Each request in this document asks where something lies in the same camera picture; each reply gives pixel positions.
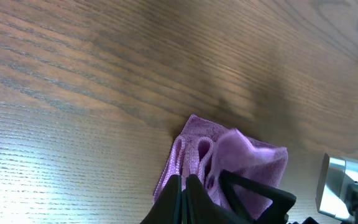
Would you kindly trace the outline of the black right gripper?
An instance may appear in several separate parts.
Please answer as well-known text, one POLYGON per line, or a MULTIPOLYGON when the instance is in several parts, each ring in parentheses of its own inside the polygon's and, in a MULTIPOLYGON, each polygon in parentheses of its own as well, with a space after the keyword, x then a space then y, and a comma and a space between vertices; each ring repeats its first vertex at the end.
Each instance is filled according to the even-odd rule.
MULTIPOLYGON (((288 221, 287 212, 294 206, 296 197, 286 191, 276 189, 274 187, 258 183, 245 177, 233 174, 227 170, 223 170, 219 175, 219 184, 226 200, 233 212, 246 223, 284 224, 288 221), (241 203, 239 197, 234 191, 233 185, 239 185, 243 189, 250 190, 265 198, 269 198, 272 204, 264 210, 258 219, 253 219, 247 209, 241 203)), ((293 222, 288 224, 319 224, 314 218, 308 217, 303 222, 293 222)))

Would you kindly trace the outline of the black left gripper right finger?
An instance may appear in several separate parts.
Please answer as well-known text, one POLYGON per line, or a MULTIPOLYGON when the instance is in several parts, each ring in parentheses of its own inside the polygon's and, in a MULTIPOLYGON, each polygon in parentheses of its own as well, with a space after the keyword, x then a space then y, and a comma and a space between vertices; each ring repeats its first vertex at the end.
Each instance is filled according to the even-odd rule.
POLYGON ((187 224, 241 224, 244 220, 216 205, 197 175, 186 178, 183 191, 183 222, 187 224))

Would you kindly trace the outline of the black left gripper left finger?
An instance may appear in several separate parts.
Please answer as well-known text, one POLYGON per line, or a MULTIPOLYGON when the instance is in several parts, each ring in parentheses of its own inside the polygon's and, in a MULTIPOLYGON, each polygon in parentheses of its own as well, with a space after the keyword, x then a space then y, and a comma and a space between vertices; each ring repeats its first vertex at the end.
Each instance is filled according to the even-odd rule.
POLYGON ((181 193, 181 177, 172 175, 140 224, 180 224, 181 193))

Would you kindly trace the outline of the purple microfiber cloth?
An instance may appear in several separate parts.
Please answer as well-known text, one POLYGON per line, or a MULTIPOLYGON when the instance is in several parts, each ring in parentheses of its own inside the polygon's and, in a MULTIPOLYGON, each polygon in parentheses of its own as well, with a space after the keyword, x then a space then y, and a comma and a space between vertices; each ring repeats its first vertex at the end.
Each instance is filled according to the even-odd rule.
POLYGON ((219 186, 219 175, 223 170, 278 187, 287 162, 285 147, 260 142, 238 129, 227 129, 193 114, 173 142, 154 199, 158 199, 171 175, 179 175, 185 180, 194 174, 211 200, 228 210, 229 203, 219 186))

